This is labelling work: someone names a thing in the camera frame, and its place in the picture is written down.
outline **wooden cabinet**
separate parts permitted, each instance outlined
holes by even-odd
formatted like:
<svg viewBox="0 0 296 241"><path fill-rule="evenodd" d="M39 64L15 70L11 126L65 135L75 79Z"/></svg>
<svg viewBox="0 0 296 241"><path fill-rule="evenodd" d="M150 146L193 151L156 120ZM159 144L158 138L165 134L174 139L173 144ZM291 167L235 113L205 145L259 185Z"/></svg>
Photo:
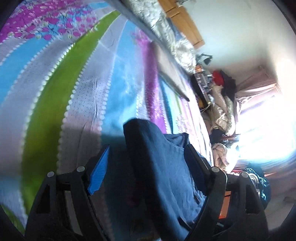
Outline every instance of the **wooden cabinet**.
<svg viewBox="0 0 296 241"><path fill-rule="evenodd" d="M158 0L167 16L174 25L187 37L194 48L199 48L205 43L189 14L183 6L178 6L176 0Z"/></svg>

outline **colorful bedding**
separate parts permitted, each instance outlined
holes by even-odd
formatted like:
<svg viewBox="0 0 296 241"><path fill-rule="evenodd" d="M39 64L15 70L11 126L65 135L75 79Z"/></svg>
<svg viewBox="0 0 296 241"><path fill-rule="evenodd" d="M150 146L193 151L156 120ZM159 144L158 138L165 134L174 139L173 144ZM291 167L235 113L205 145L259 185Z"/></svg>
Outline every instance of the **colorful bedding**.
<svg viewBox="0 0 296 241"><path fill-rule="evenodd" d="M113 160L92 200L97 215L111 240L150 234L130 231L144 213L129 198L123 124L131 118L189 133L213 160L190 85L187 102L164 83L147 32L119 10L100 0L26 0L0 32L0 204L24 226L47 172L73 171L109 143Z"/></svg>

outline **blue gripper pad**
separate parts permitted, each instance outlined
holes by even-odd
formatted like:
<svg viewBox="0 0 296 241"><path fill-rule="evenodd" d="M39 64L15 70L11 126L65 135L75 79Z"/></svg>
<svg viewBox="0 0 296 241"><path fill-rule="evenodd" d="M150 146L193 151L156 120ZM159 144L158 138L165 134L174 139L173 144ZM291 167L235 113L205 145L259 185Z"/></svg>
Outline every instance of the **blue gripper pad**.
<svg viewBox="0 0 296 241"><path fill-rule="evenodd" d="M109 151L110 147L107 147L90 175L90 183L87 190L91 195L93 195L95 191L99 190L102 184L107 171Z"/></svg>

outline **floral pattern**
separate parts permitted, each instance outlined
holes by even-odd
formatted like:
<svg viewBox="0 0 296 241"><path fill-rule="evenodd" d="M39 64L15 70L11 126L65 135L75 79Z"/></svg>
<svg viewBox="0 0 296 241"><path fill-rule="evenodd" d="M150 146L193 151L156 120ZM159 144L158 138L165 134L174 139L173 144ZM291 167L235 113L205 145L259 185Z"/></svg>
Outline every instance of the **floral pattern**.
<svg viewBox="0 0 296 241"><path fill-rule="evenodd" d="M81 0L25 0L15 9L0 32L0 42L7 37L24 39L53 36L77 38L94 26L93 9Z"/></svg>

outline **blue cloth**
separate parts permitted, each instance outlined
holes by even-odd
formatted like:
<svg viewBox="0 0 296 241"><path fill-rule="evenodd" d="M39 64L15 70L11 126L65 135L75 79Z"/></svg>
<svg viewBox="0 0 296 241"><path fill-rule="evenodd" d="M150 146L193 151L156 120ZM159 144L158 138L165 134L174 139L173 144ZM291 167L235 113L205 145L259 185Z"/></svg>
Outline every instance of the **blue cloth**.
<svg viewBox="0 0 296 241"><path fill-rule="evenodd" d="M152 221L163 241L182 241L202 208L184 160L188 134L165 134L150 121L132 119L123 126L126 145Z"/></svg>

